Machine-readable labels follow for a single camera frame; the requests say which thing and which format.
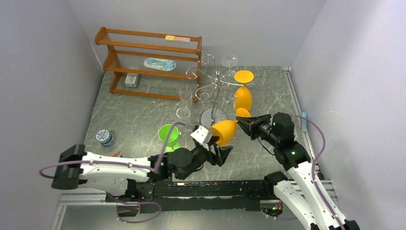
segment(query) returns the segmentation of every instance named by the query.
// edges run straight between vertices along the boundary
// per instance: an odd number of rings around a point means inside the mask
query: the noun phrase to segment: green cup
[[[162,141],[162,143],[165,142],[166,135],[169,133],[169,129],[171,126],[172,126],[172,124],[168,124],[168,125],[162,126],[159,129],[158,136],[159,136],[159,139]],[[170,133],[168,143],[165,147],[165,152],[173,152],[179,148],[180,148],[179,130],[178,130],[178,128],[175,127],[172,130],[172,132]]]

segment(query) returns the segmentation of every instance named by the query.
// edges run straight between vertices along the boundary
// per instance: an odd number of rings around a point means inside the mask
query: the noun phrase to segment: yellow wine glass
[[[234,103],[234,109],[244,108],[249,111],[252,107],[252,95],[245,85],[254,79],[254,74],[248,70],[240,70],[234,74],[234,79],[244,84],[235,93],[234,100],[237,102]]]
[[[238,108],[236,116],[251,117],[251,114],[244,108]],[[237,131],[237,122],[238,121],[224,120],[217,122],[210,127],[210,130],[213,131],[213,136],[218,136],[220,138],[216,141],[217,145],[224,147],[229,141],[231,141]]]

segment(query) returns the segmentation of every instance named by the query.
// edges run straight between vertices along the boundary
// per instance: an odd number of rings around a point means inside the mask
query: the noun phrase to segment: shelf rung
[[[118,42],[118,41],[109,41],[109,40],[99,40],[98,45],[124,46],[124,47],[133,47],[133,48],[141,48],[141,49],[154,49],[154,50],[164,50],[164,51],[172,51],[172,52],[179,52],[179,53],[199,54],[199,50],[197,50],[197,49],[188,49],[188,48],[170,47],[170,46],[157,46],[157,45],[149,45],[149,44],[134,43],[134,42]]]
[[[146,37],[160,37],[160,38],[165,38],[167,34],[158,34],[158,33],[150,33],[150,32],[140,32],[140,31],[130,31],[130,30],[116,30],[116,29],[105,29],[104,30],[107,33],[112,33],[112,34],[121,34],[121,35],[136,35],[136,36],[146,36]],[[171,36],[175,37],[187,37],[190,38],[191,41],[198,42],[200,40],[199,37],[190,37],[190,36],[183,36],[183,35],[174,35],[171,34]]]
[[[147,71],[147,70],[140,70],[140,69],[124,69],[124,68],[118,68],[118,67],[107,67],[105,69],[105,71],[115,71],[115,72],[121,72],[121,73],[138,73],[138,74],[155,75],[155,76],[162,76],[162,77],[191,80],[186,76],[186,74],[156,72],[156,71]]]
[[[129,90],[118,90],[118,89],[113,89],[113,90],[111,90],[111,92],[112,93],[129,94],[129,95],[134,95],[134,96],[153,97],[153,98],[161,98],[161,99],[180,101],[180,97],[172,96],[172,95],[163,95],[163,94],[148,93],[148,92],[134,92],[134,91],[129,91]]]
[[[149,58],[161,58],[161,59],[192,61],[192,62],[200,61],[198,58],[192,58],[192,57],[179,57],[179,56],[163,55],[163,54],[149,54],[149,53],[140,53],[140,52],[124,51],[124,50],[116,50],[115,52],[117,54],[143,56],[143,57],[149,57]]]

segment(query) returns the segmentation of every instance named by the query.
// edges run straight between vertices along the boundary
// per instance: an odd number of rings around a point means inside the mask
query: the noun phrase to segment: round metal base
[[[212,114],[211,108],[204,110],[202,112],[202,114],[200,115],[200,124],[202,124],[206,127],[210,127],[219,121],[227,120],[226,113],[221,109],[217,109],[216,113],[214,114],[214,122],[212,124],[211,114]]]

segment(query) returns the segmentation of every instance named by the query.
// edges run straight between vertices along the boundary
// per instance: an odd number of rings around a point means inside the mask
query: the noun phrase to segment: white wall
[[[325,0],[69,0],[91,41],[100,27],[203,37],[203,54],[291,66]],[[106,46],[96,46],[102,62]]]
[[[406,2],[328,0],[293,64],[340,207],[361,229],[404,229]],[[310,129],[313,145],[321,138]]]
[[[59,191],[38,170],[83,143],[102,71],[64,0],[1,1],[0,22],[0,229],[46,230]]]

